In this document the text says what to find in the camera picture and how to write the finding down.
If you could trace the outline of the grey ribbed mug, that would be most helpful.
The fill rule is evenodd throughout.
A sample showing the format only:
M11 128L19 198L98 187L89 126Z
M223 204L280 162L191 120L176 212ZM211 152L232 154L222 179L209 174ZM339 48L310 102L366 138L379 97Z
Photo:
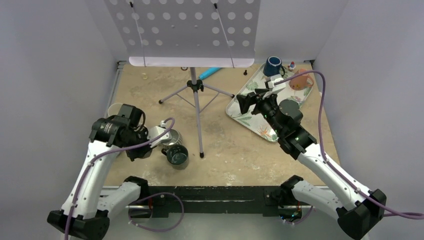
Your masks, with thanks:
M163 149L169 149L175 145L183 145L183 138L179 131L171 129L169 132L170 139L162 142L159 146Z

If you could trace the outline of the dark blue mug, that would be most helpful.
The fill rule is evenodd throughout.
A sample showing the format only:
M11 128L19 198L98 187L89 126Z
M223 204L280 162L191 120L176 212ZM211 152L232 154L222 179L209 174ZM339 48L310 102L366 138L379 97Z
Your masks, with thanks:
M263 67L263 74L266 77L271 77L278 74L284 76L286 74L286 71L283 67L281 58L279 58L278 56L268 57Z

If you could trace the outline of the orange mug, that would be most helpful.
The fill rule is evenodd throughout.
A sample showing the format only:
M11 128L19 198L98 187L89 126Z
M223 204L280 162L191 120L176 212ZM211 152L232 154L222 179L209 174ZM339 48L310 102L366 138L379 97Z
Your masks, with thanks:
M291 79L289 81L289 86L295 91L301 91L306 88L311 88L314 86L315 82L311 75L307 72L307 69L301 68L299 69L295 75L299 75L298 77Z

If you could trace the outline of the salmon pink mug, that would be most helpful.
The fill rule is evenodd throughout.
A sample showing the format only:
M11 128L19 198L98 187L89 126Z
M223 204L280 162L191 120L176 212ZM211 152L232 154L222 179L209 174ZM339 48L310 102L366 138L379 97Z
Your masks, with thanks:
M111 104L107 109L107 112L106 112L107 116L110 117L110 116L117 115L119 113L122 105L123 104L119 103L119 102Z

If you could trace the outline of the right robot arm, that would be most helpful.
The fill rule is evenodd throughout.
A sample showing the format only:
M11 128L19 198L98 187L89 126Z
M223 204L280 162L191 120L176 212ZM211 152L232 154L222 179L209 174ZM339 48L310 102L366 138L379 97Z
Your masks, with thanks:
M334 218L352 239L361 240L384 217L387 196L370 190L350 176L324 151L317 140L301 126L303 114L297 102L277 95L266 95L266 89L255 89L236 99L241 113L253 106L252 114L260 114L277 133L281 149L314 172L329 188L324 191L292 176L281 186L280 196L288 204L296 200L308 203Z

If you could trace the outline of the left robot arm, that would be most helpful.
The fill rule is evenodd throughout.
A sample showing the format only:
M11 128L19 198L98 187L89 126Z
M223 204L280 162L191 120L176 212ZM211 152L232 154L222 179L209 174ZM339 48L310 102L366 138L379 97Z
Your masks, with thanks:
M147 181L129 176L118 189L101 198L106 177L113 161L126 151L131 161L147 158L152 152L148 130L139 125L145 113L124 104L117 115L99 118L92 124L86 158L77 181L59 210L52 210L47 222L64 234L64 239L101 240L105 237L112 218L128 204L146 203Z

